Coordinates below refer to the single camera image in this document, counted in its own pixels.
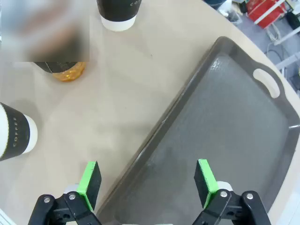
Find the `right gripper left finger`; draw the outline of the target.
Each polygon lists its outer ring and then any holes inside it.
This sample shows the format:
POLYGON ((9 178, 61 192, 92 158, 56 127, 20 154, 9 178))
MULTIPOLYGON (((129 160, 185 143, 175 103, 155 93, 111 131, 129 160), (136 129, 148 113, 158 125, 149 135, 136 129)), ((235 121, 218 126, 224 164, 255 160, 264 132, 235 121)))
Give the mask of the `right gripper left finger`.
POLYGON ((61 197, 41 195, 34 206, 29 225, 99 225, 94 214, 102 177, 97 161, 90 161, 78 185, 71 187, 61 197))

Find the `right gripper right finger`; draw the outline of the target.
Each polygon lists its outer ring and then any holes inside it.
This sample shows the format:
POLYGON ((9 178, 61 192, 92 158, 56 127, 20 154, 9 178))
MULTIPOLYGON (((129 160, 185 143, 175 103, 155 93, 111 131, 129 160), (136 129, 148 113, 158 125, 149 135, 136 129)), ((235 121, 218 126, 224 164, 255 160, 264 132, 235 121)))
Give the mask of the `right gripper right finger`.
POLYGON ((206 159, 196 163, 195 184, 203 210, 194 225, 218 225, 229 220, 234 225, 270 225, 263 202, 256 191, 236 194, 229 183, 216 181, 206 159))

